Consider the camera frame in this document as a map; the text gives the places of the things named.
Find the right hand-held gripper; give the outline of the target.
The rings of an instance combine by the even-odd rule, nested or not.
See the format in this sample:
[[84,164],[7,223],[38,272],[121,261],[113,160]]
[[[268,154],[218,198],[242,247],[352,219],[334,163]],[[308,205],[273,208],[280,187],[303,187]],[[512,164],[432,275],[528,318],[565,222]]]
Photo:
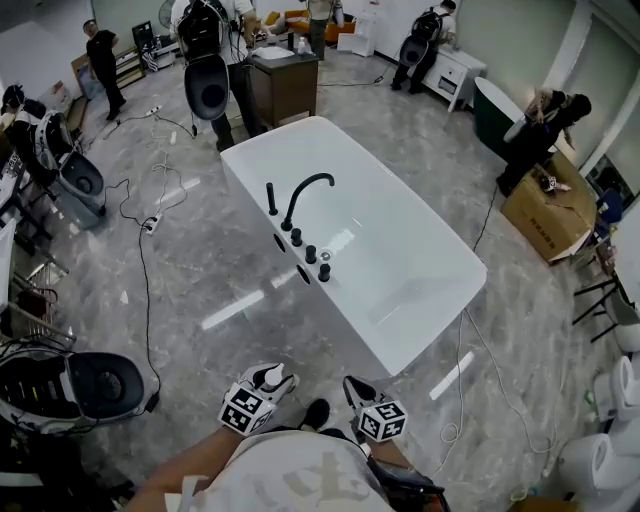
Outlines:
[[[359,433],[377,443],[387,442],[404,433],[408,416],[400,401],[385,402],[387,395],[384,392],[369,381],[354,376],[346,376],[342,385],[349,406],[358,415]],[[361,403],[378,404],[361,409]]]

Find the white rectangular bathtub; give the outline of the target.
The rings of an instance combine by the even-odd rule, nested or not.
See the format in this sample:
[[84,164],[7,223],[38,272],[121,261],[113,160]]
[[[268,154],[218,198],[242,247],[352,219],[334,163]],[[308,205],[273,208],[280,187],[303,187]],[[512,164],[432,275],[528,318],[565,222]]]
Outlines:
[[[278,271],[290,270],[314,300],[339,366],[370,380],[399,374],[463,311],[486,282],[481,260],[399,177],[330,120],[308,117],[248,139],[221,155],[241,218]],[[293,228],[281,229],[291,195]],[[278,214],[268,213],[271,182]],[[307,245],[317,249],[305,262]],[[329,251],[327,260],[320,256]],[[320,282],[320,266],[331,276]]]

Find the person's left forearm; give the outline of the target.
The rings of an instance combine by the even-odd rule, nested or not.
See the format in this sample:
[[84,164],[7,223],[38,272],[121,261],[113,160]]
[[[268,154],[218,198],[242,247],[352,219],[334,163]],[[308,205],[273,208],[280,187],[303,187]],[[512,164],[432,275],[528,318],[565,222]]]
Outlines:
[[244,440],[222,427],[194,446],[161,464],[125,507],[125,512],[166,512],[165,495],[180,493],[185,477],[200,476],[207,488]]

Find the person's right forearm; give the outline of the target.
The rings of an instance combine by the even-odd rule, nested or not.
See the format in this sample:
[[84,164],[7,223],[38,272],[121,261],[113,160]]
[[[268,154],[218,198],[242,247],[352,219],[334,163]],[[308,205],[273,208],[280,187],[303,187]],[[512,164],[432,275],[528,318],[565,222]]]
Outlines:
[[371,456],[378,462],[394,465],[397,467],[412,469],[413,465],[402,454],[396,444],[391,441],[374,442],[369,440],[368,445],[371,450]]

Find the person's right black shoe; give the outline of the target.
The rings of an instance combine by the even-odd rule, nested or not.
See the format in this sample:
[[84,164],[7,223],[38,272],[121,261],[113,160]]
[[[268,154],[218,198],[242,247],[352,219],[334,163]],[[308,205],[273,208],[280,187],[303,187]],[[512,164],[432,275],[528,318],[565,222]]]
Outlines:
[[299,425],[302,430],[319,431],[329,420],[330,405],[325,399],[314,400],[306,409],[305,416]]

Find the person's white printed shirt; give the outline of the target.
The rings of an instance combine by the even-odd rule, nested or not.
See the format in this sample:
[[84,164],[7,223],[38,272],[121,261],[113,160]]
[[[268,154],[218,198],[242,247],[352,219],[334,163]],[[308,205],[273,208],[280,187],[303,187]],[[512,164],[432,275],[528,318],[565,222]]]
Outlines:
[[349,441],[287,431],[243,441],[211,485],[165,495],[167,512],[395,512]]

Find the black curved faucet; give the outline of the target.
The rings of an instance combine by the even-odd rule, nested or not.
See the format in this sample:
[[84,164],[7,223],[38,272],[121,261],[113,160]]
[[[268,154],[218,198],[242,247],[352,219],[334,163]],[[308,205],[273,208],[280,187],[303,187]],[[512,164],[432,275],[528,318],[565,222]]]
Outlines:
[[297,201],[299,199],[299,196],[301,195],[301,193],[311,184],[313,184],[314,182],[317,181],[322,181],[322,180],[326,180],[328,182],[328,184],[333,187],[335,185],[335,178],[332,174],[330,173],[317,173],[317,174],[313,174],[310,177],[306,178],[305,180],[303,180],[293,191],[292,195],[291,195],[291,199],[289,202],[289,206],[286,212],[286,215],[284,217],[284,220],[281,222],[281,229],[285,232],[289,232],[293,229],[293,214],[295,211],[295,207],[297,204]]

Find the white toilet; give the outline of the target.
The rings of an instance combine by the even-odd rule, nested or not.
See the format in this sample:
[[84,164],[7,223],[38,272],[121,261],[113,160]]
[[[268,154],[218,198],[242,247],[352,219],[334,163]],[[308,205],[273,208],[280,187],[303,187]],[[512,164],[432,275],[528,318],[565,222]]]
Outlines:
[[601,421],[618,418],[631,421],[640,417],[640,373],[624,355],[613,368],[594,380],[594,397]]
[[640,481],[640,438],[598,433],[570,441],[558,469],[576,494],[622,491]]
[[640,352],[640,323],[618,324],[614,329],[614,334],[623,353]]

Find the large cardboard box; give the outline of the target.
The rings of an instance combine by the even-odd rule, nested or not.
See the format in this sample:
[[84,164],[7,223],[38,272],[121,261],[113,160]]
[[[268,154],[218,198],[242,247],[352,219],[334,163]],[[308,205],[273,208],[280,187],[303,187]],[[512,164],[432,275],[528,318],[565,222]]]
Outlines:
[[[556,183],[572,190],[553,190]],[[501,213],[551,263],[574,255],[587,241],[595,225],[596,199],[577,168],[556,152],[527,172]]]

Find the dark wooden sink cabinet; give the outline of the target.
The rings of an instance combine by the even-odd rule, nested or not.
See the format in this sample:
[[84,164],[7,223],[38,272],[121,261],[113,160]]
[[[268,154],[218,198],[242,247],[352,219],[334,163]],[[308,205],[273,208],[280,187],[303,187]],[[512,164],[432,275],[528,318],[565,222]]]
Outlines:
[[320,60],[294,53],[278,59],[250,57],[252,91],[261,119],[277,128],[285,119],[316,113]]

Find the dark oval tub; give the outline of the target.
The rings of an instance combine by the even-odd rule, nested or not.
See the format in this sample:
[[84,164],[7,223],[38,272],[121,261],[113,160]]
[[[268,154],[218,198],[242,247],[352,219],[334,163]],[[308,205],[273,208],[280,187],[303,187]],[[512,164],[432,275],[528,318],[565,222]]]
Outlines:
[[505,162],[510,160],[507,131],[522,117],[520,107],[500,88],[483,77],[476,77],[474,129],[479,140]]

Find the white vanity cabinet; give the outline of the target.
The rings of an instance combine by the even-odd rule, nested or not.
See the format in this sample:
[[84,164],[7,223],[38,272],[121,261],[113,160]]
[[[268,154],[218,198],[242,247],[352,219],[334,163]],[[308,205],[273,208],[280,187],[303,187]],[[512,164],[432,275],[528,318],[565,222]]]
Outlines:
[[484,77],[487,65],[461,50],[441,46],[435,63],[426,74],[423,84],[448,103],[448,111],[464,109],[474,95],[475,79]]

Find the orange sofa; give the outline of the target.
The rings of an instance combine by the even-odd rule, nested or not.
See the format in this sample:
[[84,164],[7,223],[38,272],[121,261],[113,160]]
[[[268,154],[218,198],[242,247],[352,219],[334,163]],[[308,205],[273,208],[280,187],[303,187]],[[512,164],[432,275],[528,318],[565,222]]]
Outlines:
[[[283,13],[272,11],[267,15],[264,23],[272,33],[284,33],[288,30],[308,33],[310,29],[310,18],[306,9],[284,11]],[[336,44],[340,34],[354,34],[355,28],[356,18],[352,15],[345,14],[342,25],[339,25],[332,18],[325,30],[325,41],[329,44]]]

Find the black case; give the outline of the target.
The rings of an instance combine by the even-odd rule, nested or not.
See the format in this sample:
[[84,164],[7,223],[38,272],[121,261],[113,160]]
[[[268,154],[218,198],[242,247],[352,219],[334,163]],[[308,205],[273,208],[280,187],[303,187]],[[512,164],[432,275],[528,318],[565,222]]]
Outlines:
[[154,57],[155,38],[151,22],[147,21],[134,26],[132,35],[143,67],[151,72],[156,72],[158,68]]

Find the black-frame chair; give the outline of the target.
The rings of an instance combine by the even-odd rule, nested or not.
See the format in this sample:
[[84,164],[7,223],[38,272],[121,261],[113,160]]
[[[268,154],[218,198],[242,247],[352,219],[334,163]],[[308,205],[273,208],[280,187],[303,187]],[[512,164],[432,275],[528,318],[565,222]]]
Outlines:
[[595,317],[602,315],[607,316],[611,320],[611,324],[607,328],[590,340],[591,344],[613,332],[619,326],[640,324],[640,303],[632,302],[629,299],[617,275],[576,291],[574,297],[579,297],[596,290],[603,291],[601,298],[572,321],[572,324],[576,325],[589,316]]

